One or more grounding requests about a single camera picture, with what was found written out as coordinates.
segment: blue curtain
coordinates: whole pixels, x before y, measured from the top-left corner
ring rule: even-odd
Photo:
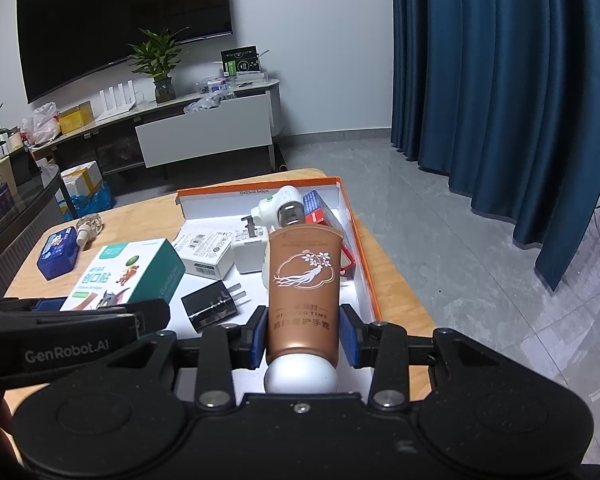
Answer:
[[[600,194],[600,0],[394,0],[391,140],[555,290]]]

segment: hand cream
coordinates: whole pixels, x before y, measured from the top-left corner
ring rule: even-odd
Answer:
[[[270,234],[269,245],[265,390],[334,392],[342,235],[321,225],[294,225]]]

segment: blue plastic bag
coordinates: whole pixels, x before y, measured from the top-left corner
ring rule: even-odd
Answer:
[[[89,198],[87,196],[72,196],[71,202],[74,203],[75,211],[78,213],[78,218],[82,218],[90,213],[101,213],[112,209],[116,201],[111,194],[109,184],[103,182],[98,190]],[[71,213],[64,213],[64,219],[67,221],[73,220]]]

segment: television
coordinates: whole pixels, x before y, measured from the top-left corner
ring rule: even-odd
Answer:
[[[232,32],[229,0],[18,0],[18,46],[30,102],[119,63],[129,44],[183,29],[179,43]]]

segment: brown tube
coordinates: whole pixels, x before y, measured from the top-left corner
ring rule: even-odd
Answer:
[[[335,374],[342,234],[321,225],[296,224],[274,231],[269,235],[269,244],[267,363],[289,354],[318,356],[328,362],[324,365],[333,367]],[[304,359],[302,365],[287,361],[292,364],[285,366],[302,368],[306,364],[305,375],[309,376],[308,369],[314,366],[311,363],[318,361],[318,368],[323,368],[321,360],[311,358]]]

